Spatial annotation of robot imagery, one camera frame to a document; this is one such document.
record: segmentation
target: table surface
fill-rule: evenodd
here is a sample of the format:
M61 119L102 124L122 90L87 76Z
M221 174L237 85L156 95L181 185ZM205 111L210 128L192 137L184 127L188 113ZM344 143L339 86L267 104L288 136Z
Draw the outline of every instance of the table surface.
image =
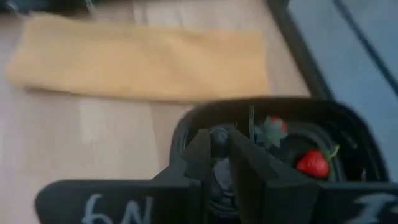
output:
M96 21L187 29L259 29L272 95L308 96L260 0L161 0L102 4ZM69 95L10 86L4 65L22 19L0 16L0 223L38 223L34 198L61 179L150 179L168 164L174 127L192 105Z

